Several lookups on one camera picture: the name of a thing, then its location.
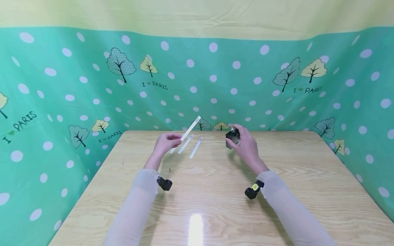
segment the tree print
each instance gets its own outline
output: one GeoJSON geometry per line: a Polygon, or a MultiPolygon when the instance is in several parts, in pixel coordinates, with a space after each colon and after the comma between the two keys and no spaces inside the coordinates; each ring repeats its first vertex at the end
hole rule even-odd
{"type": "Polygon", "coordinates": [[[321,137],[333,139],[335,135],[334,125],[335,125],[335,118],[331,117],[327,120],[321,120],[317,122],[315,128],[320,131],[321,137]]]}
{"type": "Polygon", "coordinates": [[[282,92],[284,92],[286,85],[290,84],[297,78],[300,64],[301,62],[299,57],[295,58],[292,63],[275,76],[275,79],[272,82],[279,86],[283,85],[282,92]]]}
{"type": "Polygon", "coordinates": [[[157,68],[153,65],[152,61],[149,60],[147,56],[145,56],[144,60],[139,65],[139,68],[144,72],[151,73],[151,77],[153,77],[153,74],[158,73],[157,68]]]}
{"type": "Polygon", "coordinates": [[[301,72],[301,76],[309,77],[309,83],[312,83],[313,78],[323,77],[327,73],[327,69],[324,67],[324,62],[320,58],[314,60],[301,72]]]}
{"type": "Polygon", "coordinates": [[[86,148],[84,140],[89,135],[89,131],[86,128],[81,128],[80,126],[69,126],[71,143],[75,148],[78,148],[81,144],[86,148]]]}
{"type": "Polygon", "coordinates": [[[110,124],[106,121],[103,120],[96,120],[96,123],[92,127],[92,131],[102,131],[105,133],[105,129],[109,126],[110,124]]]}
{"type": "Polygon", "coordinates": [[[126,54],[122,53],[118,48],[111,49],[111,54],[107,59],[107,65],[111,72],[121,75],[125,83],[127,83],[125,75],[130,75],[137,71],[134,63],[129,61],[126,54]]]}

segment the black object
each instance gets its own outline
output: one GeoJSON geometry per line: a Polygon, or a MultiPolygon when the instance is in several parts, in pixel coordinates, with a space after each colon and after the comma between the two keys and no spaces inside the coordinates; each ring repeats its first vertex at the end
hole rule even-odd
{"type": "Polygon", "coordinates": [[[256,180],[256,182],[252,185],[252,187],[249,187],[245,190],[245,195],[250,199],[255,199],[258,192],[260,191],[261,188],[264,187],[264,183],[261,182],[260,180],[256,180]]]}
{"type": "MultiPolygon", "coordinates": [[[[233,143],[238,144],[241,140],[240,131],[237,128],[232,127],[231,130],[226,133],[226,138],[230,139],[233,143]]],[[[226,147],[232,149],[232,147],[226,142],[226,147]]]]}
{"type": "Polygon", "coordinates": [[[159,184],[159,186],[164,190],[164,191],[169,191],[171,189],[172,186],[172,181],[169,179],[164,179],[162,177],[158,177],[157,178],[157,183],[159,184]]]}

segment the white polka dot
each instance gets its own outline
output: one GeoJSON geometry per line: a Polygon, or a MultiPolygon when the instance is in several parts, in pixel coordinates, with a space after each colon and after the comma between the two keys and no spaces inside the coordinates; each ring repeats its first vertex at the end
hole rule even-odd
{"type": "Polygon", "coordinates": [[[45,143],[43,144],[43,149],[44,149],[44,150],[51,150],[52,148],[53,148],[52,142],[47,141],[47,142],[45,142],[45,143]]]}
{"type": "Polygon", "coordinates": [[[123,36],[122,36],[122,41],[123,41],[125,44],[130,44],[130,38],[129,38],[128,36],[126,36],[126,35],[123,35],[123,36]]]}
{"type": "Polygon", "coordinates": [[[48,180],[48,175],[46,173],[43,173],[40,175],[40,182],[45,183],[48,180]]]}
{"type": "Polygon", "coordinates": [[[324,62],[324,63],[327,63],[328,60],[329,60],[329,57],[326,56],[326,55],[324,55],[324,56],[321,56],[321,57],[320,57],[320,60],[321,60],[322,62],[324,62]]]}
{"type": "Polygon", "coordinates": [[[50,67],[47,67],[46,69],[44,69],[44,72],[48,75],[48,76],[55,76],[56,75],[56,70],[50,67]]]}
{"type": "Polygon", "coordinates": [[[310,42],[310,44],[308,45],[307,51],[310,50],[310,48],[312,47],[313,42],[310,42]]]}
{"type": "Polygon", "coordinates": [[[23,153],[20,150],[12,151],[11,161],[19,162],[23,159],[23,153]]]}
{"type": "Polygon", "coordinates": [[[360,183],[362,183],[362,177],[361,177],[359,174],[356,174],[356,179],[357,179],[360,183]]]}
{"type": "Polygon", "coordinates": [[[371,74],[371,80],[375,81],[380,77],[380,73],[379,72],[374,72],[373,74],[371,74]]]}
{"type": "Polygon", "coordinates": [[[216,51],[217,51],[217,44],[216,44],[216,43],[211,43],[211,44],[209,45],[209,50],[210,50],[211,52],[216,52],[216,51]]]}
{"type": "Polygon", "coordinates": [[[232,67],[234,69],[239,69],[241,67],[241,63],[239,61],[235,61],[232,63],[232,67]]]}
{"type": "Polygon", "coordinates": [[[355,84],[355,81],[353,79],[346,80],[347,86],[352,87],[354,84],[355,84]]]}
{"type": "Polygon", "coordinates": [[[209,80],[210,80],[211,82],[216,82],[216,81],[217,81],[216,75],[213,74],[213,75],[209,76],[209,80]]]}
{"type": "Polygon", "coordinates": [[[30,35],[29,33],[27,33],[27,32],[21,32],[21,33],[19,34],[19,37],[22,39],[23,42],[26,42],[26,43],[29,43],[29,44],[31,44],[31,43],[34,42],[33,36],[31,36],[31,35],[30,35]]]}
{"type": "Polygon", "coordinates": [[[387,132],[387,137],[389,139],[394,139],[394,129],[391,129],[390,131],[387,132]]]}
{"type": "Polygon", "coordinates": [[[93,68],[97,71],[100,71],[100,67],[96,63],[93,63],[93,68]]]}
{"type": "Polygon", "coordinates": [[[367,155],[365,157],[365,160],[369,163],[372,164],[374,162],[374,157],[372,155],[367,155]]]}
{"type": "Polygon", "coordinates": [[[79,40],[85,42],[85,37],[81,33],[77,33],[76,36],[79,38],[79,40]]]}
{"type": "Polygon", "coordinates": [[[169,49],[169,45],[165,41],[162,41],[160,46],[162,47],[163,50],[168,50],[169,49]]]}
{"type": "Polygon", "coordinates": [[[360,104],[361,104],[360,101],[355,101],[353,106],[355,109],[358,109],[360,107],[360,104]]]}
{"type": "Polygon", "coordinates": [[[18,67],[20,67],[19,62],[18,62],[18,60],[17,60],[15,57],[11,56],[11,59],[12,59],[12,61],[15,63],[15,65],[17,65],[18,67]]]}
{"type": "Polygon", "coordinates": [[[0,206],[6,204],[9,200],[9,194],[8,193],[1,193],[0,194],[0,206]]]}
{"type": "Polygon", "coordinates": [[[42,209],[36,209],[30,215],[30,220],[35,221],[36,219],[40,218],[41,214],[43,213],[42,209]]]}
{"type": "Polygon", "coordinates": [[[44,93],[43,93],[42,91],[37,91],[37,95],[38,95],[40,98],[44,98],[44,93]]]}
{"type": "Polygon", "coordinates": [[[367,128],[365,126],[360,126],[359,127],[359,133],[360,134],[366,134],[367,133],[367,128]]]}
{"type": "Polygon", "coordinates": [[[175,79],[175,75],[173,73],[169,72],[167,75],[170,79],[175,79]]]}
{"type": "Polygon", "coordinates": [[[269,46],[268,45],[263,45],[260,48],[260,54],[266,55],[269,52],[269,46]]]}
{"type": "Polygon", "coordinates": [[[288,63],[288,62],[283,63],[282,66],[281,66],[281,70],[285,69],[289,65],[290,65],[290,63],[288,63]]]}
{"type": "Polygon", "coordinates": [[[386,188],[383,188],[383,187],[379,187],[379,193],[383,197],[389,197],[390,196],[390,193],[388,192],[388,190],[386,190],[386,188]]]}
{"type": "Polygon", "coordinates": [[[19,85],[18,85],[18,89],[19,89],[20,92],[22,92],[23,94],[29,94],[29,93],[30,93],[29,88],[28,88],[25,84],[19,84],[19,85]]]}
{"type": "Polygon", "coordinates": [[[382,108],[384,108],[384,109],[386,109],[386,108],[388,108],[389,106],[391,105],[391,100],[390,99],[383,99],[381,102],[380,102],[380,106],[382,107],[382,108]]]}
{"type": "Polygon", "coordinates": [[[72,101],[75,100],[75,97],[74,97],[73,95],[70,95],[70,94],[69,94],[69,95],[66,95],[65,98],[66,98],[66,100],[69,101],[69,102],[72,102],[72,101]]]}
{"type": "Polygon", "coordinates": [[[361,53],[360,53],[360,57],[361,58],[368,58],[368,57],[370,57],[372,55],[372,50],[363,50],[361,53]]]}
{"type": "Polygon", "coordinates": [[[188,59],[188,60],[186,61],[186,65],[187,65],[188,67],[194,67],[194,61],[193,61],[192,59],[188,59]]]}

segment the cartoon tree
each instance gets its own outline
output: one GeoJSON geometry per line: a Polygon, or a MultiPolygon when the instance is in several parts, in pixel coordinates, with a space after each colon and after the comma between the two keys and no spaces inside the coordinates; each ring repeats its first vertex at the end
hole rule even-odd
{"type": "Polygon", "coordinates": [[[3,93],[0,92],[0,114],[4,116],[4,118],[8,118],[3,111],[1,111],[2,108],[4,108],[7,104],[8,97],[4,96],[3,93]]]}
{"type": "Polygon", "coordinates": [[[211,129],[211,124],[209,124],[206,120],[204,120],[204,118],[201,118],[194,128],[200,129],[200,131],[202,131],[203,129],[211,129]]]}
{"type": "Polygon", "coordinates": [[[96,120],[96,123],[94,124],[94,126],[92,127],[92,131],[102,131],[105,133],[105,129],[107,129],[107,127],[110,124],[106,121],[103,120],[96,120]]]}
{"type": "Polygon", "coordinates": [[[334,135],[335,135],[334,125],[335,125],[335,118],[331,117],[327,120],[321,120],[321,121],[317,122],[315,127],[317,130],[320,131],[321,137],[333,139],[334,135]]]}
{"type": "Polygon", "coordinates": [[[89,135],[89,131],[86,128],[81,128],[80,126],[69,126],[71,143],[75,148],[78,148],[81,144],[86,147],[84,140],[89,135]]]}
{"type": "Polygon", "coordinates": [[[137,71],[134,63],[129,61],[126,54],[122,53],[118,48],[111,49],[111,54],[107,59],[107,65],[111,72],[121,75],[125,83],[127,83],[125,75],[130,75],[137,71]]]}
{"type": "Polygon", "coordinates": [[[318,58],[302,70],[301,76],[309,77],[309,83],[312,83],[312,78],[323,77],[326,73],[327,69],[324,67],[324,62],[318,58]]]}
{"type": "Polygon", "coordinates": [[[219,124],[217,124],[216,126],[214,126],[214,129],[216,130],[223,130],[223,129],[229,129],[230,127],[225,124],[224,122],[220,122],[219,124]]]}
{"type": "Polygon", "coordinates": [[[153,77],[152,73],[158,73],[157,68],[153,65],[153,63],[149,60],[147,56],[145,56],[144,60],[139,65],[139,68],[144,72],[150,72],[151,77],[153,77]]]}
{"type": "Polygon", "coordinates": [[[282,92],[284,92],[286,85],[293,82],[298,76],[300,64],[301,62],[299,57],[295,58],[290,65],[275,76],[275,79],[272,82],[279,86],[283,85],[282,92]]]}
{"type": "Polygon", "coordinates": [[[335,145],[335,150],[334,153],[337,154],[341,154],[343,156],[345,156],[345,140],[335,140],[334,141],[334,145],[335,145]]]}

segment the white plastic strip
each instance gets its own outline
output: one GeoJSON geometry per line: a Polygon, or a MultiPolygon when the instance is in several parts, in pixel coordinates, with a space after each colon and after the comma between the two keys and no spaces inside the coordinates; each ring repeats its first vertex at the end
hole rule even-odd
{"type": "Polygon", "coordinates": [[[203,140],[203,137],[200,137],[200,139],[198,140],[198,142],[197,142],[197,144],[196,144],[196,147],[194,147],[193,152],[190,154],[190,158],[193,158],[194,153],[197,151],[198,146],[200,146],[200,143],[201,143],[202,140],[203,140]]]}
{"type": "Polygon", "coordinates": [[[190,135],[189,139],[186,141],[186,143],[180,148],[178,154],[182,153],[182,151],[186,148],[186,145],[190,142],[190,140],[193,138],[193,134],[190,135]]]}

